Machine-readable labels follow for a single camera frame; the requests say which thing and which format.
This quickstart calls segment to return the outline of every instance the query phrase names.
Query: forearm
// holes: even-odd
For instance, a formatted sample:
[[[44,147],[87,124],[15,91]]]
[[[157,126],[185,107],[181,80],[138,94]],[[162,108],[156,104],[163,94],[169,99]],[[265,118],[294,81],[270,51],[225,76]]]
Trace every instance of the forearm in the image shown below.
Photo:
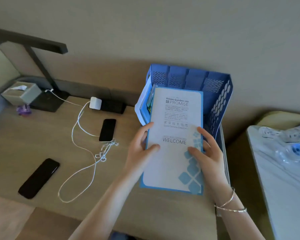
[[[232,188],[228,184],[219,185],[214,192],[214,199],[217,206],[223,205],[232,196]],[[224,208],[241,210],[244,209],[244,206],[238,196],[234,194],[232,201],[224,206]],[[231,240],[264,240],[264,237],[247,212],[219,211]]]
[[[116,178],[69,240],[108,239],[135,182],[129,174],[121,174]]]

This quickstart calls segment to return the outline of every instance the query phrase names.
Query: white charging cable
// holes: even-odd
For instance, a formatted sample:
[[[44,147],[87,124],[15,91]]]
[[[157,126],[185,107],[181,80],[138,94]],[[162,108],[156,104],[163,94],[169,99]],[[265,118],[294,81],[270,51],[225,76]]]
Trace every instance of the white charging cable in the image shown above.
[[[56,97],[58,97],[55,93],[52,92],[53,89],[52,89],[52,90],[46,90],[46,92],[47,92],[47,91],[51,92],[53,95],[55,95]],[[77,124],[78,124],[79,127],[80,127],[85,133],[87,133],[88,135],[95,136],[95,137],[99,137],[99,136],[92,135],[92,134],[86,132],[86,131],[81,127],[81,125],[80,125],[80,123],[79,123],[79,120],[80,120],[81,116],[82,116],[83,113],[84,113],[83,110],[84,110],[85,106],[86,106],[88,103],[90,103],[90,101],[87,102],[84,106],[81,106],[81,105],[79,105],[79,104],[75,104],[75,103],[71,103],[71,102],[69,102],[69,101],[66,101],[66,100],[64,100],[64,99],[62,99],[62,98],[60,98],[60,97],[58,97],[58,98],[61,99],[61,100],[63,100],[63,101],[65,101],[65,102],[68,102],[68,103],[70,103],[70,104],[74,104],[74,105],[77,105],[77,106],[82,107],[82,109],[80,110],[80,113],[78,114],[77,121],[76,121],[76,123],[74,124],[74,126],[72,127],[71,139],[72,139],[73,144],[74,144],[76,147],[79,147],[79,148],[84,149],[84,150],[88,151],[89,153],[91,153],[91,155],[93,156],[93,160],[94,160],[94,163],[93,163],[93,164],[91,164],[91,165],[88,166],[88,167],[85,167],[85,168],[82,168],[82,169],[76,171],[74,174],[72,174],[72,175],[71,175],[71,176],[70,176],[70,177],[69,177],[69,178],[68,178],[68,179],[60,186],[59,191],[58,191],[58,197],[59,197],[59,199],[60,199],[62,202],[64,202],[64,203],[70,203],[70,202],[74,201],[76,198],[78,198],[82,193],[84,193],[84,191],[86,191],[86,190],[90,187],[90,185],[92,185],[93,180],[94,180],[94,177],[95,177],[95,175],[96,175],[96,166],[97,166],[97,163],[100,162],[100,161],[101,161],[101,162],[105,162],[105,161],[107,160],[106,154],[107,154],[108,151],[110,150],[111,146],[112,146],[112,145],[118,146],[119,143],[117,143],[117,142],[115,141],[115,139],[113,139],[112,141],[106,142],[105,144],[102,145],[99,154],[95,154],[95,155],[94,155],[90,150],[88,150],[88,149],[86,149],[86,148],[83,148],[83,147],[81,147],[81,146],[78,146],[78,145],[74,142],[74,140],[73,140],[73,131],[74,131],[74,129],[75,129],[75,127],[76,127]],[[92,166],[94,166],[94,170],[93,170],[92,180],[91,180],[91,182],[89,183],[89,185],[88,185],[88,186],[87,186],[80,194],[78,194],[76,197],[74,197],[72,200],[64,201],[64,200],[61,198],[61,196],[60,196],[60,191],[61,191],[62,187],[64,186],[64,184],[65,184],[69,179],[71,179],[73,176],[75,176],[77,173],[79,173],[80,171],[85,170],[85,169],[87,169],[87,168],[90,168],[90,167],[92,167]]]

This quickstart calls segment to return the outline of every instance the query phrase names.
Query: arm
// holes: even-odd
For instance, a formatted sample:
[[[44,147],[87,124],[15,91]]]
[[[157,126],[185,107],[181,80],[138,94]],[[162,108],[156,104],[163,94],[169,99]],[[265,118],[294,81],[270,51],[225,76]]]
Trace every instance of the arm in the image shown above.
[[[188,150],[200,164],[204,179],[212,189],[212,197],[216,205],[221,206],[232,196],[232,188],[225,175],[223,153],[212,135],[201,127],[198,127],[197,130],[207,139],[207,141],[203,141],[203,148],[206,153],[203,154],[194,147],[189,147]],[[242,210],[244,206],[238,196],[234,194],[232,201],[224,208]],[[247,212],[220,210],[220,213],[232,240],[264,240]]]
[[[114,180],[69,240],[108,239],[132,187],[143,173],[150,156],[160,149],[159,145],[152,145],[145,150],[143,141],[152,125],[153,123],[149,123],[139,129],[129,146],[122,173]]]

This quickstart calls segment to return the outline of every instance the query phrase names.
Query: blue file organizer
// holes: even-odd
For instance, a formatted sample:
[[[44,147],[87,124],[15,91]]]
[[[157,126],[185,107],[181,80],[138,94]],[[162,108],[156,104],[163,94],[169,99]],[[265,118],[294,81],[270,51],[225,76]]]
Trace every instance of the blue file organizer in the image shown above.
[[[146,81],[151,76],[152,85],[160,87],[178,88],[186,90],[203,91],[203,124],[204,128],[217,137],[222,117],[232,95],[232,81],[230,74],[209,72],[200,69],[185,68],[181,66],[168,66],[151,64]],[[145,103],[140,112],[146,123],[150,115]]]

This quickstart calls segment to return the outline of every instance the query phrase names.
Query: wooden desk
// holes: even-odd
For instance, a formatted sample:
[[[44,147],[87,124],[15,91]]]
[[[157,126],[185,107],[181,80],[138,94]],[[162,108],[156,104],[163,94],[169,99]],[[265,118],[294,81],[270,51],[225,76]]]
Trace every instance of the wooden desk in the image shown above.
[[[88,101],[77,97],[68,100],[82,105]],[[66,204],[57,196],[59,187],[71,174],[94,162],[90,153],[75,147],[71,141],[79,111],[78,106],[64,103],[56,113],[34,110],[27,118],[18,116],[14,106],[0,114],[0,196],[84,219],[120,173],[140,123],[133,107],[127,107],[123,115],[85,109],[80,124],[91,134],[100,134],[104,119],[117,120],[114,137],[120,145],[112,146],[107,161],[97,164],[90,188]],[[78,126],[74,140],[95,154],[102,146],[97,137],[85,134]],[[18,195],[19,187],[46,158],[60,162],[60,168],[32,200]],[[92,173],[93,167],[69,180],[61,191],[63,199],[71,199],[82,191],[91,181]],[[136,185],[114,229],[149,240],[217,239],[215,210],[208,195],[208,190],[202,197]]]

